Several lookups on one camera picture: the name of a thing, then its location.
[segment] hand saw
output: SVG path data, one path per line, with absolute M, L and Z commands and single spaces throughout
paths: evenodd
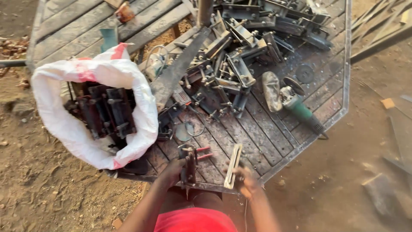
M 175 86 L 178 85 L 179 81 L 186 74 L 186 70 L 197 55 L 205 39 L 209 36 L 209 33 L 210 29 L 204 27 L 193 42 L 183 50 L 180 56 L 150 84 L 152 93 L 156 98 L 157 112 L 164 108 L 167 100 L 175 90 Z

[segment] cutting disc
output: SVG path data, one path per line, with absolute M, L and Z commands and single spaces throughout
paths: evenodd
M 296 82 L 295 80 L 293 80 L 290 77 L 284 77 L 283 78 L 283 83 L 285 83 L 285 85 L 292 87 L 293 91 L 300 95 L 300 96 L 305 96 L 305 91 L 303 90 L 302 86 L 299 85 L 298 82 Z
M 309 65 L 302 64 L 297 68 L 295 75 L 298 81 L 304 84 L 309 84 L 312 83 L 315 77 L 315 72 Z

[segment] workbench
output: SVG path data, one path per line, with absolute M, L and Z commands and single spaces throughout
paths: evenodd
M 196 188 L 235 193 L 235 189 L 224 188 L 223 183 L 233 146 L 242 143 L 241 161 L 261 183 L 268 181 L 313 143 L 318 135 L 299 124 L 287 111 L 272 113 L 268 110 L 260 79 L 264 71 L 272 71 L 279 78 L 292 77 L 298 65 L 310 65 L 315 71 L 315 80 L 303 85 L 305 105 L 327 129 L 340 120 L 349 107 L 351 0 L 317 2 L 326 7 L 331 15 L 325 24 L 330 33 L 329 39 L 334 44 L 330 51 L 321 51 L 301 40 L 288 40 L 295 52 L 287 54 L 283 64 L 252 66 L 257 83 L 252 88 L 242 118 L 228 115 L 216 122 L 198 109 L 206 119 L 204 133 L 187 142 L 175 137 L 167 142 L 157 142 L 146 154 L 149 162 L 147 175 L 119 173 L 119 177 L 153 182 L 169 160 L 178 155 L 178 145 L 189 143 L 196 147 L 210 146 L 210 152 L 214 153 L 199 162 L 196 173 L 199 184 Z M 39 0 L 27 53 L 28 67 L 33 71 L 43 64 L 71 56 L 94 57 L 100 53 L 103 43 L 99 29 L 113 26 L 118 26 L 120 41 L 133 43 L 128 46 L 131 54 L 197 13 L 186 0 L 130 0 L 130 6 L 136 13 L 137 23 L 121 24 L 114 20 L 115 9 L 103 0 Z M 194 26 L 175 41 L 190 43 L 198 31 L 199 27 Z M 173 43 L 166 48 L 168 51 L 180 49 Z M 195 133 L 203 127 L 191 111 L 185 111 L 175 119 L 176 125 L 183 122 L 191 123 Z

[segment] red shirt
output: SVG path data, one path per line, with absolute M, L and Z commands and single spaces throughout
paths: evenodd
M 237 232 L 230 218 L 217 210 L 185 208 L 159 214 L 154 232 Z

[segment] soil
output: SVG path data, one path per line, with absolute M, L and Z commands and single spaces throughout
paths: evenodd
M 354 0 L 353 18 L 373 4 Z M 36 0 L 0 0 L 0 37 L 29 34 L 36 6 Z M 168 31 L 145 51 L 172 40 Z M 380 220 L 361 183 L 384 173 L 393 188 L 410 194 L 403 173 L 381 157 L 398 151 L 379 102 L 412 94 L 409 42 L 353 65 L 349 113 L 328 131 L 330 140 L 316 141 L 265 184 L 283 230 L 395 231 Z M 16 72 L 0 78 L 0 231 L 114 231 L 112 221 L 124 220 L 140 200 L 142 183 L 109 178 L 67 152 L 43 129 L 31 90 L 16 86 L 25 70 Z M 19 111 L 10 111 L 16 104 Z M 223 200 L 245 231 L 245 200 L 229 194 Z M 250 211 L 246 217 L 254 231 Z

